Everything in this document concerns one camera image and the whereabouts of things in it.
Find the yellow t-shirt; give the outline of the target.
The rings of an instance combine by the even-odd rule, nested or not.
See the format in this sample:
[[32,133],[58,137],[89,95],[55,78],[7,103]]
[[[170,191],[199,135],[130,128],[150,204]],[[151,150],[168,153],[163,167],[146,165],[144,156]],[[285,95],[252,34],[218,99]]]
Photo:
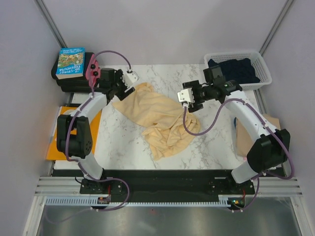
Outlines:
[[184,123],[193,133],[201,129],[195,115],[187,113],[183,120],[182,105],[155,92],[149,83],[137,85],[133,93],[114,102],[113,107],[132,122],[145,127],[142,135],[149,143],[155,161],[176,155],[191,144],[194,136],[184,129]]

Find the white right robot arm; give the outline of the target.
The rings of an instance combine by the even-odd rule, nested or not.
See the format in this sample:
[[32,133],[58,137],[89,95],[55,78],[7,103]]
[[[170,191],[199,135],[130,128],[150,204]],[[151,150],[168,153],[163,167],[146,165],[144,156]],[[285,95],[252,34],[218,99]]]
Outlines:
[[198,80],[186,82],[177,93],[184,112],[198,111],[208,100],[219,101],[219,110],[226,107],[231,111],[253,142],[246,161],[233,169],[225,181],[227,191],[238,193],[243,188],[243,182],[260,174],[270,174],[271,168],[285,162],[289,163],[291,172],[288,176],[278,178],[291,179],[294,176],[294,166],[288,152],[290,133],[286,129],[278,129],[254,108],[242,87],[235,80],[227,81],[219,66],[204,69],[203,73],[206,80],[204,84],[200,84]]

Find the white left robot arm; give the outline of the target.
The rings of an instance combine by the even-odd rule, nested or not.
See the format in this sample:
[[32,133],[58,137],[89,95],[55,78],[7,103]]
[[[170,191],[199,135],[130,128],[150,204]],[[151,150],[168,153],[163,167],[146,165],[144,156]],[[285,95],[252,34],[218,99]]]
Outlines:
[[91,122],[95,116],[117,96],[123,100],[128,89],[123,79],[123,71],[112,68],[101,69],[101,79],[105,82],[105,93],[93,88],[88,98],[69,115],[59,115],[57,119],[57,150],[68,162],[78,165],[85,178],[92,180],[91,188],[96,193],[104,193],[108,188],[105,170],[98,164],[92,153],[93,138]]

